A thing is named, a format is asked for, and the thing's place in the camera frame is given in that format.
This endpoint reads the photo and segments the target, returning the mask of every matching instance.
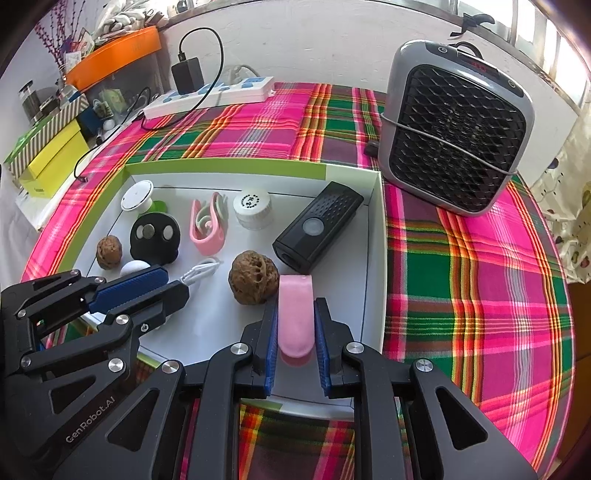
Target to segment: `white wall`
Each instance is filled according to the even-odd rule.
[[[165,30],[173,64],[182,35],[201,26],[220,34],[226,64],[247,63],[277,80],[382,92],[400,45],[416,38],[443,43],[458,30],[426,14],[367,0],[265,0],[199,15]],[[476,44],[487,61],[532,97],[535,124],[519,168],[532,185],[564,144],[577,115],[549,85],[500,48],[471,33],[462,40]],[[205,78],[213,80],[219,68],[216,39],[208,32],[194,33],[183,48],[188,57],[199,57]]]

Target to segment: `walnut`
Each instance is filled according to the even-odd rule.
[[[257,305],[277,292],[279,272],[273,260],[247,250],[232,262],[228,283],[238,303]]]
[[[113,235],[106,236],[96,246],[96,261],[103,270],[111,270],[121,262],[123,249],[119,239]]]

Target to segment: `white box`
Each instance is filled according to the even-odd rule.
[[[272,243],[330,181],[356,190],[364,202],[313,269],[314,296],[327,299],[332,318],[349,325],[355,340],[382,350],[387,246],[379,172],[333,164],[242,158],[130,164],[101,195],[103,206],[93,208],[95,211],[85,219],[89,222],[88,234],[71,247],[77,248],[73,252],[76,258],[73,268],[86,276],[118,278],[119,269],[105,271],[98,266],[96,244],[106,235],[115,235],[123,245],[121,265],[132,260],[129,235],[137,213],[122,212],[120,202],[130,185],[145,179],[154,183],[152,199],[166,202],[169,214],[175,217],[181,229],[178,258],[165,266],[170,280],[178,279],[203,259],[188,235],[192,200],[209,200],[217,191],[228,196],[231,206],[240,190],[259,187],[271,193],[275,219],[261,231],[248,231],[238,224],[229,208],[226,243],[217,254],[222,265],[198,288],[191,287],[191,297],[183,310],[141,338],[140,353],[149,364],[156,367],[173,358],[185,365],[207,360],[218,350],[239,341],[245,325],[262,319],[263,305],[243,306],[234,300],[228,284],[232,261],[242,251],[252,249],[270,257],[281,274],[295,273],[275,256]],[[102,319],[100,314],[85,315],[91,325],[97,325]],[[351,399],[330,400],[324,396],[315,356],[300,368],[289,367],[278,357],[268,402],[289,414],[330,419],[353,417]]]

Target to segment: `white tray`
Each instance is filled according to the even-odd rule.
[[[353,182],[356,185],[349,186],[364,195],[366,201],[313,269],[314,295],[327,299],[332,317],[349,325],[355,340],[381,351],[386,282],[381,178],[376,172],[330,167],[340,172],[342,178],[338,180],[345,184],[347,182],[343,179],[349,174],[363,177],[361,182]],[[185,365],[207,360],[218,350],[240,340],[245,325],[262,318],[263,305],[242,306],[233,298],[228,285],[228,272],[233,259],[242,251],[252,249],[270,257],[281,274],[295,273],[275,256],[272,243],[320,193],[327,180],[227,173],[133,174],[116,192],[81,249],[74,266],[83,275],[99,275],[108,280],[118,278],[119,269],[105,271],[93,258],[96,243],[107,234],[117,236],[123,245],[122,265],[132,260],[129,233],[137,213],[121,212],[119,202],[133,182],[143,179],[154,182],[152,199],[166,202],[168,212],[181,228],[178,258],[166,266],[171,280],[178,279],[203,259],[188,235],[191,201],[209,200],[214,191],[228,196],[226,243],[217,254],[222,265],[198,288],[191,287],[191,297],[184,309],[170,316],[165,325],[141,338],[140,352],[149,357],[154,365],[173,358]],[[238,191],[248,186],[261,187],[271,193],[275,220],[261,231],[248,231],[241,227],[231,207]],[[85,319],[97,325],[103,317],[87,314]],[[275,383],[268,401],[273,403],[273,408],[306,417],[351,419],[353,415],[350,399],[330,400],[324,396],[315,356],[301,368],[289,367],[278,356]]]

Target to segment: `blue gripper pad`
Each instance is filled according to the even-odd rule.
[[[168,272],[162,267],[138,272],[123,280],[116,280],[98,291],[95,299],[88,304],[90,313],[107,314],[109,310],[134,300],[168,283]]]
[[[320,312],[318,311],[318,305],[316,304],[316,302],[314,302],[314,335],[316,337],[316,356],[318,357],[320,385],[322,385],[324,395],[328,397],[329,391],[332,388],[332,383],[330,381],[329,351],[326,346],[326,339],[324,338],[324,329],[322,328]]]
[[[275,305],[273,313],[273,324],[271,326],[271,336],[269,337],[269,346],[267,347],[267,357],[265,359],[265,393],[271,395],[273,383],[275,382],[275,366],[277,364],[277,322],[278,308]]]

